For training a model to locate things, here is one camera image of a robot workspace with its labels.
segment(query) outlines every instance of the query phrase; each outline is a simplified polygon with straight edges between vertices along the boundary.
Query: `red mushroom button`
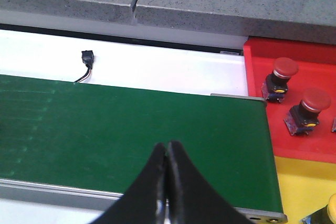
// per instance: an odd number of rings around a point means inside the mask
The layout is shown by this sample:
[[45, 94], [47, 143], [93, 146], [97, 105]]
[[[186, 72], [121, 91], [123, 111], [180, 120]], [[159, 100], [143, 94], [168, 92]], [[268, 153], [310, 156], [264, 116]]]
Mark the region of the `red mushroom button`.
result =
[[299, 66], [290, 58], [280, 57], [274, 61], [274, 71], [278, 77], [289, 79], [299, 71]]
[[331, 98], [325, 91], [309, 88], [303, 92], [302, 105], [310, 112], [320, 112], [330, 107]]

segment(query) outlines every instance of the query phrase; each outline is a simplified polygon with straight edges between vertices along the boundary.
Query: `yellow object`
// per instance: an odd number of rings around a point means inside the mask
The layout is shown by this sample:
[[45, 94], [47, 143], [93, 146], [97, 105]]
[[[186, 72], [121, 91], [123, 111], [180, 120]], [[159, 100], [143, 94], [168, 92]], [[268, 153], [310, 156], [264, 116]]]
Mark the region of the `yellow object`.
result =
[[309, 124], [305, 125], [305, 127], [315, 127], [315, 126], [316, 126], [316, 124], [314, 124], [314, 123], [309, 123]]
[[336, 224], [336, 194], [330, 197], [327, 213], [332, 223]]
[[336, 192], [336, 164], [284, 157], [275, 160], [288, 224], [299, 224], [328, 204], [330, 195]]

